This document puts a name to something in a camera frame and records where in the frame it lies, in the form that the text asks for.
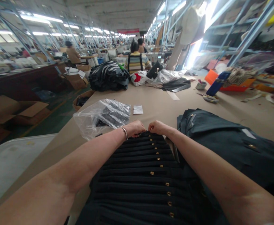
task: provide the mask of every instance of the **person sitting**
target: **person sitting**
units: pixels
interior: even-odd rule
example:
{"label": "person sitting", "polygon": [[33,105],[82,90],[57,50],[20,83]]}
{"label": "person sitting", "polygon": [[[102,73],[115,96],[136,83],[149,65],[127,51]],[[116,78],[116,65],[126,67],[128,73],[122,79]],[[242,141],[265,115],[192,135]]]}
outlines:
{"label": "person sitting", "polygon": [[74,64],[74,65],[76,65],[76,64],[86,64],[86,63],[81,63],[81,56],[75,50],[75,48],[73,47],[71,41],[65,41],[65,45],[67,47],[66,53],[67,53],[68,58],[70,59],[72,64]]}
{"label": "person sitting", "polygon": [[130,74],[133,74],[137,71],[144,71],[145,69],[150,69],[152,64],[145,54],[142,54],[138,51],[138,44],[131,44],[131,53],[124,63],[124,67],[128,70]]}
{"label": "person sitting", "polygon": [[145,43],[144,43],[144,40],[142,38],[138,39],[138,45],[139,45],[139,52],[140,53],[147,53],[147,50],[145,48]]}

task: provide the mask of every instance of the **large work table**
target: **large work table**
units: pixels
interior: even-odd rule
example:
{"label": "large work table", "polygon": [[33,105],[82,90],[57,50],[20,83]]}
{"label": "large work table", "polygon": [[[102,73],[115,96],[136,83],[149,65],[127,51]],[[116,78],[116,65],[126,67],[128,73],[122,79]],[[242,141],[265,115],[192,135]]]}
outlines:
{"label": "large work table", "polygon": [[[240,100],[255,95],[254,91],[246,92],[218,92],[218,104],[206,102],[195,90],[197,82],[191,83],[191,88],[177,92],[179,101],[173,101],[167,92],[145,85],[135,87],[129,85],[126,91],[95,92],[81,110],[93,103],[104,99],[115,99],[131,105],[130,121],[140,120],[147,128],[149,123],[160,120],[174,128],[177,127],[177,116],[187,109],[203,109],[212,112],[226,120],[240,123],[249,127],[258,135],[274,141],[274,107],[265,98],[261,97],[247,103]],[[144,114],[133,115],[133,106],[142,105]],[[59,160],[73,152],[86,140],[81,137],[78,126],[72,118],[33,161],[18,180],[8,189],[0,199],[0,204],[19,189],[29,179],[57,163]],[[81,190],[75,199],[70,211],[71,220],[76,220],[89,195],[89,187]]]}

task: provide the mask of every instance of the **blue bottle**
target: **blue bottle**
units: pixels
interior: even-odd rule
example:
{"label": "blue bottle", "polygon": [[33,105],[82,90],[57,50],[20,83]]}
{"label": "blue bottle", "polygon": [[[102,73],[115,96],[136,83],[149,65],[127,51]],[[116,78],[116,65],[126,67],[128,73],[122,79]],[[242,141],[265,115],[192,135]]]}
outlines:
{"label": "blue bottle", "polygon": [[211,87],[206,92],[206,95],[214,96],[219,91],[219,89],[222,87],[226,79],[229,78],[231,72],[224,71],[218,75],[218,78],[213,82]]}

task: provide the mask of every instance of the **silver bracelet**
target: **silver bracelet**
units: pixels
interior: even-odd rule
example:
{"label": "silver bracelet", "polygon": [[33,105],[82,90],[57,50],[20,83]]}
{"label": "silver bracelet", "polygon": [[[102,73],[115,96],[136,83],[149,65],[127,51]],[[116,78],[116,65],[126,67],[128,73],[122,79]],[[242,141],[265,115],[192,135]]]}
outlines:
{"label": "silver bracelet", "polygon": [[127,139],[126,139],[126,140],[128,140],[128,133],[127,133],[127,131],[126,131],[123,127],[120,127],[120,128],[124,130],[125,135],[127,136]]}

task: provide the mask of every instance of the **orange container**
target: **orange container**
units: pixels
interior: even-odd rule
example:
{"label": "orange container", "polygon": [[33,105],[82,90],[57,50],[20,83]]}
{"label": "orange container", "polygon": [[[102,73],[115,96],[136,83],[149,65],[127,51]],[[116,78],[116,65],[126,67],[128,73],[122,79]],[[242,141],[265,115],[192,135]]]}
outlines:
{"label": "orange container", "polygon": [[[218,77],[218,73],[211,69],[209,71],[209,73],[207,74],[207,76],[205,77],[205,80],[212,85],[213,82],[216,80],[216,78]],[[246,89],[248,89],[251,84],[255,81],[256,79],[247,79],[245,82],[243,82],[241,85],[231,85],[229,87],[222,87],[220,88],[220,91],[238,91],[238,92],[244,92]]]}

